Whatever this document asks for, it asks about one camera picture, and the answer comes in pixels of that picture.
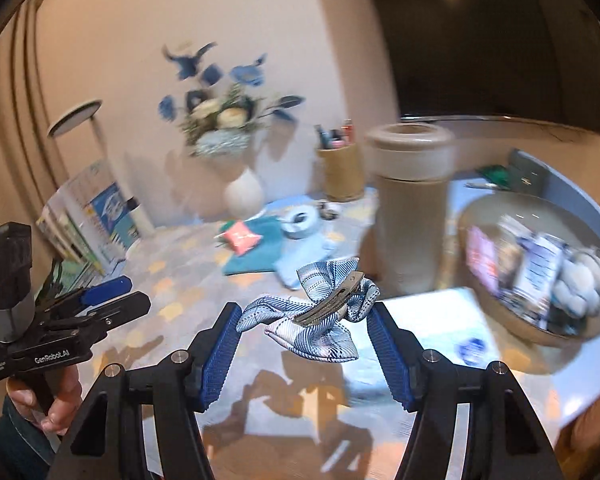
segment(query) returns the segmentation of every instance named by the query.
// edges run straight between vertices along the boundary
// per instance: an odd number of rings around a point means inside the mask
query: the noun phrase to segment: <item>teal towel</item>
[[[275,216],[263,216],[244,223],[252,232],[262,235],[251,251],[242,256],[234,254],[222,272],[225,276],[243,272],[269,272],[276,270],[275,263],[282,255],[283,235],[280,220]]]

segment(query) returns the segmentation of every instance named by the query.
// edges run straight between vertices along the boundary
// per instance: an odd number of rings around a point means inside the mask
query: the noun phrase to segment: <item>hand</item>
[[[37,428],[47,433],[64,435],[82,403],[82,385],[78,380],[78,367],[72,365],[62,371],[56,400],[51,405],[48,415],[40,423],[36,422],[32,414],[32,410],[40,411],[36,394],[24,382],[11,377],[7,379],[7,394],[18,413]]]

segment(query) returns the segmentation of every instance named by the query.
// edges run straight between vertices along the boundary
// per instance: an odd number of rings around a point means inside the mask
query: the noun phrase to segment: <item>snack package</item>
[[[564,242],[541,233],[523,240],[525,253],[516,273],[513,293],[525,301],[525,309],[537,317],[549,313],[552,289],[562,266]]]
[[[253,249],[262,235],[257,235],[250,231],[250,229],[243,222],[236,222],[229,227],[222,236],[231,244],[235,253],[238,256],[242,256],[247,251]]]
[[[498,228],[498,282],[500,288],[510,288],[525,252],[518,239],[530,238],[533,233],[509,215],[500,217]]]
[[[472,226],[467,233],[466,265],[491,294],[498,295],[496,247],[476,226]]]

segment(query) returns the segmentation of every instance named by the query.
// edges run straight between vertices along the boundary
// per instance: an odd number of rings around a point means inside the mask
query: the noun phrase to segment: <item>book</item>
[[[109,274],[138,240],[131,218],[106,160],[99,160],[62,184],[59,197],[69,218]]]
[[[104,268],[102,267],[102,264],[97,259],[96,255],[93,253],[88,243],[80,234],[80,231],[67,213],[64,212],[58,216],[58,225],[65,232],[69,240],[71,240],[72,244],[78,247],[82,253],[82,259],[88,264],[92,265],[97,272],[104,274]]]
[[[62,256],[63,260],[72,260],[71,256],[66,250],[65,245],[59,240],[59,238],[54,234],[51,228],[46,224],[46,221],[42,216],[36,220],[36,225],[40,232],[44,235],[44,237],[49,241],[51,245],[56,249],[58,254]]]
[[[42,208],[41,218],[43,219],[48,230],[51,232],[53,239],[56,240],[56,243],[59,243],[64,247],[64,252],[68,255],[68,257],[74,262],[82,262],[82,252],[71,243],[62,229],[58,227],[58,219],[46,204]]]

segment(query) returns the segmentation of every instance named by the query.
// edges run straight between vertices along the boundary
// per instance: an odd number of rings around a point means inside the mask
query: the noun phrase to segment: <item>blue cloth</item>
[[[339,286],[358,266],[357,258],[315,262],[298,269],[298,278],[310,301],[290,296],[279,298],[269,294],[248,304],[236,330],[244,332],[266,323],[265,334],[287,350],[313,361],[342,363],[358,358],[351,334],[341,323],[347,319],[357,323],[365,319],[378,297],[376,284],[363,278],[344,312],[335,312],[316,326],[302,327],[293,322],[298,314],[311,310]]]
[[[281,223],[275,216],[263,216],[244,223],[252,232],[261,235],[259,243],[242,256],[234,254],[222,272],[226,276],[243,272],[269,272],[282,254],[283,234]]]
[[[276,262],[276,274],[286,288],[297,290],[300,288],[298,269],[312,262],[325,260],[331,256],[336,244],[322,233],[315,233],[303,240],[294,240],[288,248],[288,252]]]

